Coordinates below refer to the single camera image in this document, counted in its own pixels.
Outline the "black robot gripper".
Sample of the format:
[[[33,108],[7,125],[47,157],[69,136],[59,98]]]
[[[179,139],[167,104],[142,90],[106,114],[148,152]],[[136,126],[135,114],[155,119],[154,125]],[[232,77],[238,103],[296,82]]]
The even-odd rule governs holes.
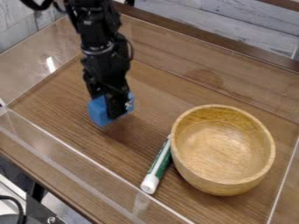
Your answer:
[[[126,76],[132,58],[132,44],[119,33],[108,49],[86,53],[80,61],[90,97],[96,99],[106,95],[110,119],[118,119],[127,112],[130,87]]]

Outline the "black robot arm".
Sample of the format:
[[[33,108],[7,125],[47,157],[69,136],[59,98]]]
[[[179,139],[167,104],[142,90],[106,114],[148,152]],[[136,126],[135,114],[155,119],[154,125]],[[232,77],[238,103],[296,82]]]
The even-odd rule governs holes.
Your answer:
[[[45,11],[51,6],[64,12],[80,36],[83,80],[91,101],[104,100],[104,114],[118,119],[128,112],[130,86],[127,72],[134,59],[134,47],[119,32],[120,14],[112,0],[63,0],[64,9],[56,0],[20,0],[33,11]]]

